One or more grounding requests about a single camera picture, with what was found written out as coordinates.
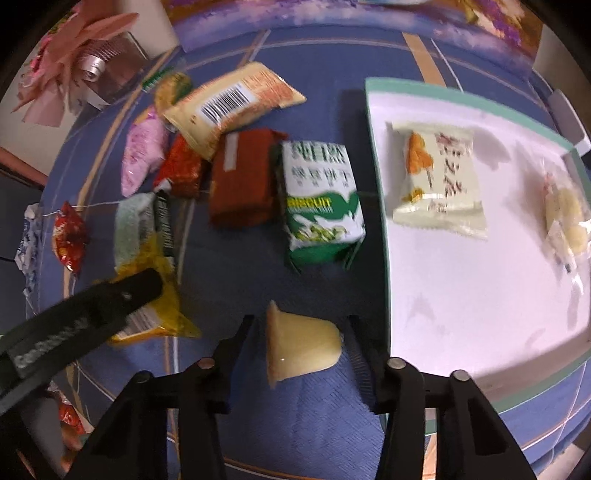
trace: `barcode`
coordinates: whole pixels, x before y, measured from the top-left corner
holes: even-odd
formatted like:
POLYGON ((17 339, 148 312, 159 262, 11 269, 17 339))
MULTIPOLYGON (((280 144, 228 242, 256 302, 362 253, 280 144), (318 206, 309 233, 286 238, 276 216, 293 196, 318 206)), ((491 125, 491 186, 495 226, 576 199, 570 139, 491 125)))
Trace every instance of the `barcode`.
POLYGON ((230 114, 243 109, 255 99, 249 89, 242 83, 237 83, 205 102, 200 113, 213 125, 220 125, 230 114))
POLYGON ((144 306, 127 315, 127 327, 115 335, 119 340, 149 332, 160 326, 160 319, 153 308, 144 306))

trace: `red snack bag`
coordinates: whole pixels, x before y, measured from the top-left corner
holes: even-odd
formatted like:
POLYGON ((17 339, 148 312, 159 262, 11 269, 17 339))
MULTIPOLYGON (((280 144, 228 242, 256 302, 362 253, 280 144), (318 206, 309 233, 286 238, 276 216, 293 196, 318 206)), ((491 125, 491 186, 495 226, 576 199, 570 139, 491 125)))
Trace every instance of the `red snack bag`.
POLYGON ((178 134, 154 179, 154 190, 167 190, 175 197, 198 198, 206 163, 178 134))
POLYGON ((84 220, 68 202, 64 202, 53 226, 51 246, 54 253, 62 265, 77 274, 87 243, 84 220))
POLYGON ((78 412, 70 404, 60 403, 60 421, 73 427, 78 435, 84 435, 86 433, 78 412))

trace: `green biscuit package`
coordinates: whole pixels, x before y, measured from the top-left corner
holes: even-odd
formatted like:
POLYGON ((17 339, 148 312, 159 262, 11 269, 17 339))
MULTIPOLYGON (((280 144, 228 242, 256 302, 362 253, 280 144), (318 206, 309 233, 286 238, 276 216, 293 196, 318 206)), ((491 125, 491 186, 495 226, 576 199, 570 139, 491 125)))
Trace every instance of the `green biscuit package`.
POLYGON ((365 224, 345 146, 283 142, 279 172, 292 265, 343 261, 349 268, 365 224))

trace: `blue fabric surface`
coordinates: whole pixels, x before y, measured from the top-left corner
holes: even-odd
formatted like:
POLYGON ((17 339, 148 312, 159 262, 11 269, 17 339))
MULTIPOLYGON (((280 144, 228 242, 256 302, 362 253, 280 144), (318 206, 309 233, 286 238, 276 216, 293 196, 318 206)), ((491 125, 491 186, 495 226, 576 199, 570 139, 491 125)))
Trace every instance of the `blue fabric surface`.
MULTIPOLYGON (((529 82, 459 48, 433 44, 426 38, 423 43, 449 87, 493 99, 555 128, 543 89, 534 90, 529 82)), ((177 53, 167 63, 175 65, 180 59, 177 53)), ((207 224, 206 198, 194 203, 175 200, 171 211, 177 259, 183 232, 188 232, 181 308, 204 337, 151 339, 125 348, 103 345, 82 358, 74 368, 72 384, 65 374, 57 383, 71 399, 79 395, 83 413, 92 423, 134 373, 147 369, 164 375, 187 368, 210 354, 219 339, 234 334, 244 314, 262 316, 272 299, 288 312, 337 323, 346 315, 358 314, 372 328, 383 332, 387 328, 381 221, 363 89, 370 76, 422 80, 413 53, 396 31, 300 27, 247 34, 184 55, 197 85, 249 59, 265 63, 308 98, 303 105, 271 112, 252 127, 285 131, 294 139, 344 143, 368 236, 349 272, 339 265, 322 265, 297 275, 284 265, 285 236, 278 222, 239 232, 217 231, 207 224)), ((133 119, 150 102, 151 96, 142 93, 123 112, 124 120, 106 145, 107 155, 92 181, 88 204, 121 200, 125 136, 133 119)), ((125 99, 73 130, 43 194, 46 211, 54 211, 64 200, 74 201, 124 105, 125 99)), ((72 283, 73 291, 113 276, 115 209, 116 205, 88 209, 92 241, 82 272, 72 283)), ((63 295, 63 269, 51 251, 52 226, 53 218, 46 218, 35 305, 40 310, 63 295)), ((233 392, 233 412, 220 419, 229 478, 255 478, 248 471, 269 478, 373 478, 383 434, 378 419, 355 389, 348 355, 330 370, 287 380, 271 391, 265 379, 264 336, 259 327, 251 332, 237 366, 243 373, 242 388, 233 392)), ((570 435, 587 422, 589 375, 581 367, 538 397, 502 414, 536 468, 545 467, 553 452, 566 447, 570 435)), ((175 421, 169 432, 170 478, 176 478, 175 421)))

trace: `white plastic tray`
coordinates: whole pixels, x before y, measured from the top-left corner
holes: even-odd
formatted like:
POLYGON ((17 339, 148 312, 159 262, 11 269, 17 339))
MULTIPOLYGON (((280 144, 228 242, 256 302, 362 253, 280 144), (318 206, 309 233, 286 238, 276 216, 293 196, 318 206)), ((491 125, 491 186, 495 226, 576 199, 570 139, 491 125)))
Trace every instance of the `white plastic tray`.
POLYGON ((366 94, 384 216, 391 355, 432 374, 467 370, 506 406, 539 393, 589 356, 589 264, 581 294, 543 247, 541 159, 571 172, 588 194, 580 158, 547 127, 475 95, 396 79, 368 79, 366 94), (487 241, 394 223, 405 162, 389 122, 474 129, 487 241))

